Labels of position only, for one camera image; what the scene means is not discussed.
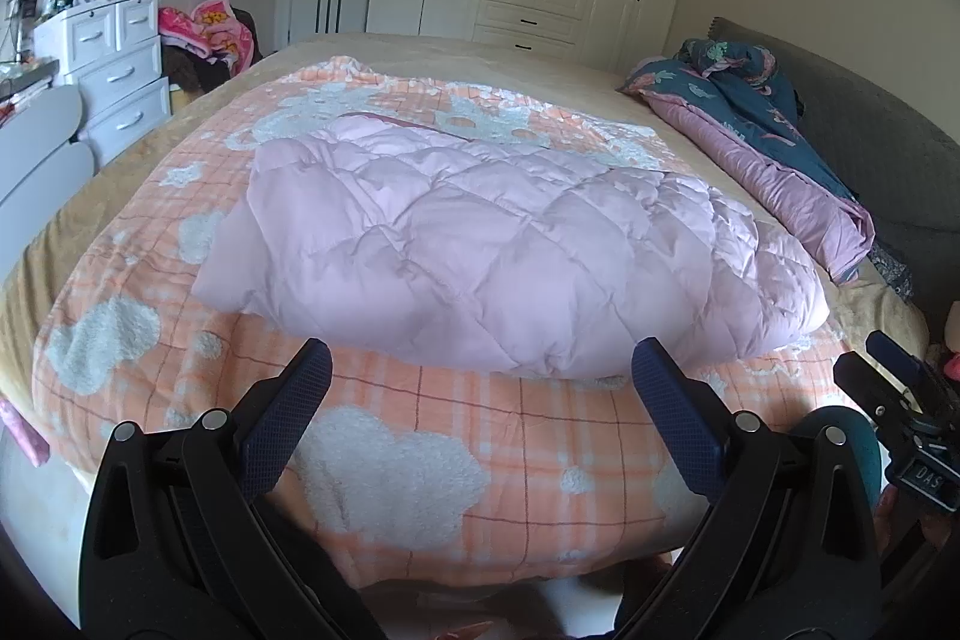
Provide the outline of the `right hand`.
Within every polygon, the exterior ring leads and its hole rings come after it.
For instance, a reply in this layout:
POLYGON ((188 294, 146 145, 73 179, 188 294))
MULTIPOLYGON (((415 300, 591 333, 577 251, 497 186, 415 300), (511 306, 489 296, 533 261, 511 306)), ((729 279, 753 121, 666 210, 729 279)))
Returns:
POLYGON ((885 591, 958 588, 958 515, 931 510, 895 486, 885 487, 874 515, 885 591))

